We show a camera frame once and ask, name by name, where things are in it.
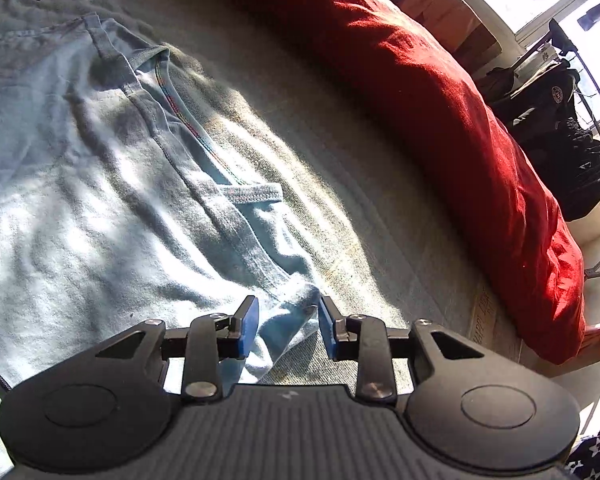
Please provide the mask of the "light blue cartoon t-shirt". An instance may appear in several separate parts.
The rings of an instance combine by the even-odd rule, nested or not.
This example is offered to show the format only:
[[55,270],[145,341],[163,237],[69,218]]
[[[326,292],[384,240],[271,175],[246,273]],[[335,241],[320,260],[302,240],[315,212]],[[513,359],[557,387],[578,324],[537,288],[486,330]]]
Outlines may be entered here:
[[17,385],[146,318],[260,302],[256,382],[317,329],[282,188],[248,177],[175,88],[166,47],[95,14],[0,36],[0,374]]

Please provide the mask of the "red quilt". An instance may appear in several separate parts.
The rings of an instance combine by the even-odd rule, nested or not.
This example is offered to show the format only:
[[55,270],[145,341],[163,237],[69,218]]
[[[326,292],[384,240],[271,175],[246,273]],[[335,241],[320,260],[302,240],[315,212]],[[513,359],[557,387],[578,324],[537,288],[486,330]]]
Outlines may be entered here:
[[233,0],[324,67],[442,198],[524,343],[564,364],[600,352],[584,260],[556,198],[471,76],[390,0]]

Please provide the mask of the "star patterned fabric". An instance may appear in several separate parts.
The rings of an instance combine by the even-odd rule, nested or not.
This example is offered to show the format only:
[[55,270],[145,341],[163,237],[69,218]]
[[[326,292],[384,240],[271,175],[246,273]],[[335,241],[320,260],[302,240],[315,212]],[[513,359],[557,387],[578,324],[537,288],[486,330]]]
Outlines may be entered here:
[[600,431],[579,443],[570,453],[565,468],[579,479],[600,479]]

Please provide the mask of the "black jacket on rack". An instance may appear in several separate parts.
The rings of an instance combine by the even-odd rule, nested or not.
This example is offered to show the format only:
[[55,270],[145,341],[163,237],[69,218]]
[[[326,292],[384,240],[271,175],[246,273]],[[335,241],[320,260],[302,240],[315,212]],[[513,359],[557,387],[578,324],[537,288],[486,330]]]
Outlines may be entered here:
[[580,75],[560,61],[515,90],[512,73],[496,68],[478,82],[495,115],[555,196],[568,221],[600,202],[600,140],[578,122]]

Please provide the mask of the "brown cardboard box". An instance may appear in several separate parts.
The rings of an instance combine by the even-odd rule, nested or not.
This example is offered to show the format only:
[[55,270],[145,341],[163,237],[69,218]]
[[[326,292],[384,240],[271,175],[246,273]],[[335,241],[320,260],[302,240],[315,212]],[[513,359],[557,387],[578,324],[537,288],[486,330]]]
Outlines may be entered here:
[[496,37],[464,0],[391,1],[425,27],[470,74],[502,53]]

